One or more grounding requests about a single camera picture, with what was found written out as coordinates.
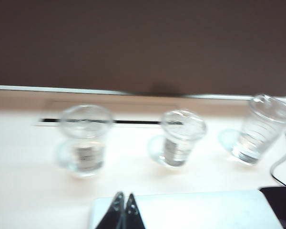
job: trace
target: dark brown wall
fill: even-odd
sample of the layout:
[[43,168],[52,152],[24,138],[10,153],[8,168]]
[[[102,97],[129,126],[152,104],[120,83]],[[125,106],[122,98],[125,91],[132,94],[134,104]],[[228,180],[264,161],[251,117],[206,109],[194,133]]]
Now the dark brown wall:
[[286,1],[0,0],[0,84],[286,95]]

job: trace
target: desk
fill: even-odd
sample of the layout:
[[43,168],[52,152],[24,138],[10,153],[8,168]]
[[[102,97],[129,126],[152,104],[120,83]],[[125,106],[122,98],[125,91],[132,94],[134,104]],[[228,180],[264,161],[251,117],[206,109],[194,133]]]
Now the desk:
[[[103,170],[91,179],[75,179],[55,162],[65,136],[57,126],[39,122],[43,115],[57,112],[49,101],[186,107],[205,119],[208,132],[188,163],[171,171],[147,154],[148,141],[162,132],[159,126],[116,124],[109,134]],[[235,162],[217,140],[222,130],[240,127],[246,104],[244,100],[0,90],[0,229],[85,229],[92,201],[117,191],[152,195],[276,186],[269,168],[286,153],[283,135],[253,167]],[[116,110],[114,115],[144,118],[131,109]],[[150,109],[146,117],[159,120],[160,115]],[[276,174],[286,182],[286,162]]]

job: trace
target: black cable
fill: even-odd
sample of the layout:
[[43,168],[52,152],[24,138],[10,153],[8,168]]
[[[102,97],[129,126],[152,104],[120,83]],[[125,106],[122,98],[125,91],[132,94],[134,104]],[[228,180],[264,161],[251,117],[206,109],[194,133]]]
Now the black cable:
[[275,168],[276,168],[278,165],[282,164],[284,161],[286,161],[286,154],[285,154],[281,159],[279,159],[277,162],[275,162],[275,163],[271,166],[271,168],[270,168],[270,175],[272,176],[273,179],[275,179],[277,182],[279,182],[280,184],[282,184],[282,185],[284,185],[284,186],[286,187],[286,184],[283,183],[283,182],[282,182],[281,180],[279,180],[278,178],[276,178],[275,175],[274,175],[274,170],[275,170]]

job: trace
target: water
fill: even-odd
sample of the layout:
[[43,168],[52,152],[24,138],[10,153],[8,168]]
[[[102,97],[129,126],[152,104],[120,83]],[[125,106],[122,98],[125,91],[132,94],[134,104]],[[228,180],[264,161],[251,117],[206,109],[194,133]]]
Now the water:
[[163,149],[165,162],[170,166],[179,167],[185,164],[189,154],[192,151],[192,144],[182,142],[176,144],[169,139],[166,139]]
[[267,141],[260,133],[256,132],[252,135],[241,133],[237,143],[233,146],[232,155],[247,164],[255,165],[270,144],[271,141]]
[[80,177],[89,177],[103,166],[104,146],[97,142],[78,144],[73,148],[70,168]]

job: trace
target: white table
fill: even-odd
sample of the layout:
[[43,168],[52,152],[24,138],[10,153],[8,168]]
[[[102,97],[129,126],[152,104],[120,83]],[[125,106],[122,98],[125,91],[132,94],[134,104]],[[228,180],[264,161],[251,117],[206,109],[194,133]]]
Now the white table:
[[[41,124],[39,119],[55,117],[59,104],[82,101],[106,104],[116,119],[159,120],[167,108],[186,107],[205,118],[208,133],[187,165],[171,171],[147,154],[148,141],[162,132],[159,126],[116,124],[101,173],[75,179],[55,162],[56,148],[65,136],[57,126]],[[286,153],[285,136],[253,167],[235,162],[217,140],[222,130],[240,127],[246,104],[244,100],[0,90],[0,229],[85,229],[91,202],[117,191],[152,195],[276,186],[269,168]],[[286,162],[276,174],[286,182]]]

